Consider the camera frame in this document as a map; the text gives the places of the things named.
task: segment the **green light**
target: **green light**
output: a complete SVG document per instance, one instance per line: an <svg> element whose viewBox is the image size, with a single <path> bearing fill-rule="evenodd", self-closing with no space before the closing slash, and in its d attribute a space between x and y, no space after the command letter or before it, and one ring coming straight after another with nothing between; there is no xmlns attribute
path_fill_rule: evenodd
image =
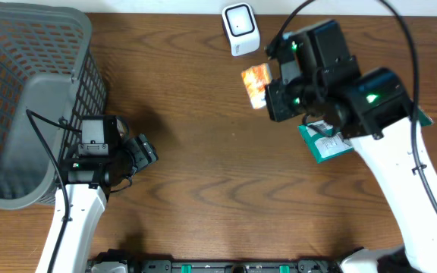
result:
<svg viewBox="0 0 437 273"><path fill-rule="evenodd" d="M376 95L376 94L369 94L369 95L367 96L367 101L368 101L369 103L372 103L372 102L374 102L378 97L379 97L379 95Z"/></svg>

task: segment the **gray plastic basket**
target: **gray plastic basket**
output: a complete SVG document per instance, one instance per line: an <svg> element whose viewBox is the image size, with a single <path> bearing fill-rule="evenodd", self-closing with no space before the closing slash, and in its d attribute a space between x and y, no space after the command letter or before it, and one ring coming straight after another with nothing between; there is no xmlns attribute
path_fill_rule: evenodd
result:
<svg viewBox="0 0 437 273"><path fill-rule="evenodd" d="M26 109L80 128L104 111L107 91L89 45L92 27L73 8L0 3L0 208L55 200L55 169ZM36 120L61 160L78 133Z"/></svg>

